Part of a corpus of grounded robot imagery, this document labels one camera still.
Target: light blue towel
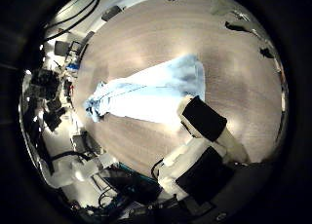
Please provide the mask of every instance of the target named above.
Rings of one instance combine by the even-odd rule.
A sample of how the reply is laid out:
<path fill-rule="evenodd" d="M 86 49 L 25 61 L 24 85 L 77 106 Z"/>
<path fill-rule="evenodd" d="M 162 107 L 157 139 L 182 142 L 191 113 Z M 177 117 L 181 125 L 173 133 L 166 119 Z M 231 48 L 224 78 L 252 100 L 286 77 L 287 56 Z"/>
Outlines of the light blue towel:
<path fill-rule="evenodd" d="M 105 113 L 154 123 L 176 123 L 180 101 L 187 95 L 205 101 L 203 64 L 194 55 L 175 58 L 127 78 L 100 82 L 84 103 L 95 122 Z"/>

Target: wire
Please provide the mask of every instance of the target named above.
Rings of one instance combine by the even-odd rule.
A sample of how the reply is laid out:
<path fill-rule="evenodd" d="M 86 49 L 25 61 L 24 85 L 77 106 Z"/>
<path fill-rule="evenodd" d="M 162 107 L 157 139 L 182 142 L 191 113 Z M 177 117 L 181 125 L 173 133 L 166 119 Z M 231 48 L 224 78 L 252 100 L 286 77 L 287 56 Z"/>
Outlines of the wire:
<path fill-rule="evenodd" d="M 158 165 L 160 165 L 162 162 L 163 162 L 163 158 L 161 159 L 161 160 L 159 160 L 153 167 L 152 167 L 152 169 L 151 169 L 151 171 L 150 171 L 150 173 L 152 174 L 152 177 L 155 179 L 155 180 L 157 180 L 157 177 L 156 177 L 156 175 L 155 175 L 155 173 L 154 173 L 154 170 L 155 170 L 155 168 L 158 166 Z"/>
<path fill-rule="evenodd" d="M 106 193 L 110 190 L 112 190 L 112 187 L 110 187 L 109 185 L 107 187 L 104 188 L 104 192 L 102 194 L 100 194 L 99 198 L 98 198 L 98 206 L 100 206 L 101 208 L 104 208 L 104 205 L 101 203 L 101 201 L 103 200 L 103 198 L 108 197 L 108 198 L 112 198 L 110 196 L 107 196 Z"/>
<path fill-rule="evenodd" d="M 64 22 L 67 22 L 67 21 L 70 21 L 72 19 L 75 19 L 76 17 L 78 17 L 80 14 L 82 14 L 84 11 L 86 11 L 87 8 L 89 8 L 96 0 L 92 0 L 86 7 L 84 7 L 82 10 L 80 10 L 77 14 L 75 14 L 74 16 L 70 17 L 70 18 L 67 18 L 67 19 L 64 19 L 62 21 L 59 21 L 59 22 L 56 22 L 56 23 L 53 23 L 51 25 L 48 25 L 45 29 L 49 29 L 49 28 L 52 28 L 52 27 L 55 27 L 55 26 L 58 26 Z"/>
<path fill-rule="evenodd" d="M 95 5 L 91 8 L 91 10 L 84 15 L 82 18 L 80 18 L 78 21 L 76 21 L 75 23 L 73 23 L 72 25 L 70 25 L 69 27 L 67 27 L 66 29 L 64 29 L 62 32 L 55 34 L 53 36 L 50 36 L 48 38 L 44 39 L 44 42 L 50 41 L 52 39 L 55 39 L 57 37 L 59 37 L 60 35 L 67 33 L 70 29 L 72 29 L 73 27 L 77 26 L 80 22 L 82 22 L 84 19 L 86 19 L 90 14 L 93 13 L 93 11 L 96 9 L 96 7 L 98 6 L 99 0 L 96 1 Z"/>
<path fill-rule="evenodd" d="M 75 151 L 67 151 L 67 152 L 63 152 L 63 153 L 60 153 L 60 154 L 57 154 L 55 156 L 53 156 L 51 158 L 52 161 L 55 161 L 57 159 L 60 159 L 60 158 L 63 158 L 63 157 L 67 157 L 67 156 L 79 156 L 81 158 L 83 158 L 84 160 L 86 161 L 89 161 L 91 158 L 82 154 L 82 153 L 79 153 L 79 152 L 75 152 Z"/>
<path fill-rule="evenodd" d="M 66 7 L 64 10 L 62 10 L 62 11 L 60 11 L 59 13 L 57 13 L 56 14 L 56 16 L 57 15 L 59 15 L 59 14 L 61 14 L 61 13 L 63 13 L 64 11 L 67 11 L 67 9 L 69 9 L 69 8 L 71 8 L 73 5 L 75 5 L 77 2 L 79 2 L 80 0 L 76 0 L 74 3 L 72 3 L 70 6 L 68 6 L 68 7 Z"/>

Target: equipment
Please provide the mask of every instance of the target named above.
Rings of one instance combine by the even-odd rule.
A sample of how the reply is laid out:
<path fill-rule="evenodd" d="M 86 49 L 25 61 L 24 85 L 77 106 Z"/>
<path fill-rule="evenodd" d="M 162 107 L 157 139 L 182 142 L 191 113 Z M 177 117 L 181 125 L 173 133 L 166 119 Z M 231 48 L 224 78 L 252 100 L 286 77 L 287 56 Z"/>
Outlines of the equipment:
<path fill-rule="evenodd" d="M 244 146 L 226 129 L 227 120 L 199 96 L 187 95 L 177 115 L 194 137 L 164 158 L 158 182 L 178 201 L 192 196 L 201 205 L 233 175 L 234 171 L 226 164 L 245 163 L 248 155 Z"/>
<path fill-rule="evenodd" d="M 100 170 L 110 167 L 117 160 L 105 153 L 90 159 L 83 164 L 80 160 L 72 162 L 58 162 L 58 171 L 50 173 L 47 163 L 39 160 L 40 170 L 47 184 L 53 188 L 60 188 L 72 184 L 74 181 L 85 181 Z"/>
<path fill-rule="evenodd" d="M 33 72 L 26 96 L 52 100 L 57 96 L 59 88 L 58 73 L 39 69 Z"/>

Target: wooden table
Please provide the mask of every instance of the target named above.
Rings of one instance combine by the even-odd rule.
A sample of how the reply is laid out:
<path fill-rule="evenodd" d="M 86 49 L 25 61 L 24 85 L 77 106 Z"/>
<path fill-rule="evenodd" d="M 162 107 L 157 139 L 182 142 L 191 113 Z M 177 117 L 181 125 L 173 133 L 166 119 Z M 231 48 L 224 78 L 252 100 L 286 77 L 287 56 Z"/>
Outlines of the wooden table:
<path fill-rule="evenodd" d="M 130 168 L 150 176 L 151 167 L 190 135 L 165 126 L 105 115 L 94 123 L 82 103 L 99 81 L 109 82 L 185 54 L 206 70 L 206 102 L 228 119 L 253 162 L 271 153 L 281 119 L 281 86 L 273 59 L 259 53 L 250 33 L 231 31 L 212 16 L 212 0 L 149 0 L 106 23 L 91 39 L 75 84 L 73 103 L 90 135 Z"/>

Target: black cable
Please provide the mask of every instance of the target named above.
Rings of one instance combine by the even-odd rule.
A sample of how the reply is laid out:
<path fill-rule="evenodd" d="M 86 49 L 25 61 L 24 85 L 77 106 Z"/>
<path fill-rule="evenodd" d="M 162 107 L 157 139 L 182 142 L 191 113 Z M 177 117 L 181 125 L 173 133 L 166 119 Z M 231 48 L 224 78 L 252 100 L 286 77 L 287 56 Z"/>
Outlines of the black cable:
<path fill-rule="evenodd" d="M 67 21 L 70 21 L 72 19 L 75 19 L 76 17 L 78 17 L 80 14 L 82 14 L 84 11 L 86 11 L 86 9 L 88 9 L 96 0 L 92 0 L 86 7 L 84 7 L 82 10 L 80 10 L 77 14 L 75 14 L 74 16 L 70 17 L 70 18 L 67 18 L 67 19 L 64 19 L 62 21 L 59 21 L 59 22 L 56 22 L 56 23 L 53 23 L 51 25 L 48 25 L 45 29 L 49 29 L 49 28 L 52 28 L 52 27 L 55 27 L 55 26 L 58 26 L 62 23 L 65 23 Z"/>
<path fill-rule="evenodd" d="M 73 27 L 77 26 L 80 22 L 82 22 L 84 19 L 86 19 L 90 14 L 93 13 L 93 11 L 96 9 L 96 7 L 98 6 L 98 3 L 99 3 L 99 0 L 96 1 L 95 5 L 93 6 L 93 8 L 85 15 L 83 16 L 82 18 L 80 18 L 78 21 L 76 21 L 75 23 L 73 23 L 72 25 L 70 25 L 69 27 L 67 27 L 66 29 L 64 29 L 62 32 L 56 34 L 56 35 L 53 35 L 53 36 L 50 36 L 48 38 L 45 38 L 44 39 L 44 42 L 47 42 L 47 41 L 50 41 L 52 39 L 55 39 L 57 37 L 59 37 L 60 35 L 68 32 L 70 29 L 72 29 Z"/>
<path fill-rule="evenodd" d="M 155 168 L 158 166 L 158 165 L 160 165 L 162 162 L 163 162 L 163 158 L 161 159 L 161 160 L 159 160 L 153 167 L 152 167 L 152 169 L 151 169 L 151 171 L 150 171 L 150 173 L 152 174 L 152 177 L 155 179 L 155 180 L 157 180 L 157 177 L 156 177 L 156 175 L 155 175 L 155 173 L 154 173 L 154 170 L 155 170 Z"/>
<path fill-rule="evenodd" d="M 73 5 L 75 5 L 77 2 L 79 2 L 80 0 L 76 0 L 74 3 L 72 3 L 70 6 L 68 6 L 68 7 L 66 7 L 64 10 L 62 10 L 62 11 L 60 11 L 59 13 L 57 13 L 56 14 L 56 16 L 57 15 L 59 15 L 59 14 L 61 14 L 61 13 L 63 13 L 64 11 L 66 11 L 67 9 L 69 9 L 69 8 L 71 8 Z"/>
<path fill-rule="evenodd" d="M 82 153 L 79 153 L 79 152 L 75 152 L 75 151 L 67 151 L 67 152 L 63 152 L 63 153 L 60 153 L 60 154 L 57 154 L 55 156 L 53 156 L 51 158 L 52 161 L 55 161 L 57 159 L 60 159 L 60 158 L 63 158 L 63 157 L 67 157 L 67 156 L 79 156 L 81 158 L 83 158 L 84 160 L 86 161 L 89 161 L 91 158 L 82 154 Z"/>
<path fill-rule="evenodd" d="M 103 200 L 103 198 L 108 197 L 108 198 L 112 198 L 110 196 L 106 196 L 106 193 L 110 190 L 112 190 L 112 187 L 110 187 L 109 185 L 107 187 L 104 188 L 104 192 L 102 192 L 102 194 L 100 194 L 99 198 L 98 198 L 98 206 L 101 208 L 104 208 L 103 204 L 101 203 L 101 200 Z"/>

